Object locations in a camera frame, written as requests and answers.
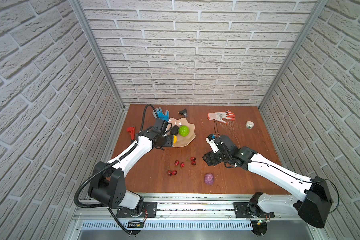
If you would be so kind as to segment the dark fake avocado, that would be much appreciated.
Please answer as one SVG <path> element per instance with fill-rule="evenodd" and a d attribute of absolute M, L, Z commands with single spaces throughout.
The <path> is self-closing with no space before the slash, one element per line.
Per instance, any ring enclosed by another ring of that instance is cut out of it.
<path fill-rule="evenodd" d="M 177 136 L 179 134 L 179 126 L 174 125 L 170 130 L 170 134 L 174 135 L 174 136 Z"/>

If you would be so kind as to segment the green bumpy fake fruit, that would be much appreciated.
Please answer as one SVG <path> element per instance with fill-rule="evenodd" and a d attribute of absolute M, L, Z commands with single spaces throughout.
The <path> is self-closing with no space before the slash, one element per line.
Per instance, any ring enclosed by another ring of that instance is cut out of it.
<path fill-rule="evenodd" d="M 182 137 L 187 137 L 190 133 L 190 129 L 188 126 L 180 126 L 179 135 Z"/>

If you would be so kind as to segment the purple fake cabbage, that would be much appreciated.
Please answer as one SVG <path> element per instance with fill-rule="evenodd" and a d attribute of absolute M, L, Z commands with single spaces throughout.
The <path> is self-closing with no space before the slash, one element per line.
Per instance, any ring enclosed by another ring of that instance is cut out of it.
<path fill-rule="evenodd" d="M 205 183 L 206 185 L 213 185 L 214 182 L 215 182 L 215 177 L 214 177 L 214 175 L 213 175 L 212 173 L 207 173 L 207 174 L 205 174 L 205 176 L 204 176 L 204 183 Z"/>

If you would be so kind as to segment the red cherry pair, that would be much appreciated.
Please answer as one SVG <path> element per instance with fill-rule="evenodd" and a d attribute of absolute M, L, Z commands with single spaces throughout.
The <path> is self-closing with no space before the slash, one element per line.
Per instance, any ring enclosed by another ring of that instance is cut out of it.
<path fill-rule="evenodd" d="M 185 166 L 184 162 L 180 162 L 179 160 L 175 161 L 175 166 L 178 168 L 183 168 Z"/>
<path fill-rule="evenodd" d="M 190 157 L 190 160 L 191 160 L 191 164 L 193 166 L 195 166 L 197 163 L 196 163 L 196 157 Z"/>
<path fill-rule="evenodd" d="M 175 176 L 177 174 L 176 170 L 168 170 L 168 176 Z"/>

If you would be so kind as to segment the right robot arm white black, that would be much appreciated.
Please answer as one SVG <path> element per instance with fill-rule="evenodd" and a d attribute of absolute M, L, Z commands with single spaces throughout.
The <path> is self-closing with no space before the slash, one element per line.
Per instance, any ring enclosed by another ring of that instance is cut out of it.
<path fill-rule="evenodd" d="M 289 192 L 284 197 L 256 192 L 245 207 L 248 216 L 265 218 L 274 213 L 282 213 L 299 216 L 315 228 L 324 228 L 333 204 L 326 180 L 318 176 L 314 179 L 302 176 L 248 147 L 238 148 L 226 135 L 216 137 L 210 134 L 206 142 L 212 149 L 203 156 L 208 166 L 223 163 L 229 169 L 241 168 L 262 176 Z"/>

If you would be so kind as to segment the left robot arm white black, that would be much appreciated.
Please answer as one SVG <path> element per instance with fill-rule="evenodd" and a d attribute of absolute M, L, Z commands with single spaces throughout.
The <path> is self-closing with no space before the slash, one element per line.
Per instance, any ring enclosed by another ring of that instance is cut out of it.
<path fill-rule="evenodd" d="M 174 146 L 175 136 L 167 133 L 169 122 L 156 119 L 154 126 L 139 132 L 135 141 L 107 163 L 98 163 L 90 180 L 89 197 L 111 209 L 127 208 L 135 214 L 143 211 L 144 199 L 126 188 L 125 177 L 132 167 L 152 149 Z"/>

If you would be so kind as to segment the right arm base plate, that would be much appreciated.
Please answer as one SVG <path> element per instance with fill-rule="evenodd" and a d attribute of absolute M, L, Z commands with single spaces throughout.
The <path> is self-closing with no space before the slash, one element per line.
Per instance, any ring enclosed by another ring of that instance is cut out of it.
<path fill-rule="evenodd" d="M 235 202 L 233 203 L 236 218 L 274 218 L 273 212 L 266 213 L 261 210 L 257 204 L 249 202 Z"/>

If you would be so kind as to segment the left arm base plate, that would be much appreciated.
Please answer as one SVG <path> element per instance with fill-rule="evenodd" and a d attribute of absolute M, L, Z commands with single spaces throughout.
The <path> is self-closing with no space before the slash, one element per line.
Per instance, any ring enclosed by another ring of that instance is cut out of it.
<path fill-rule="evenodd" d="M 138 204 L 135 209 L 122 208 L 117 210 L 118 218 L 155 218 L 157 213 L 157 202 L 146 202 Z"/>

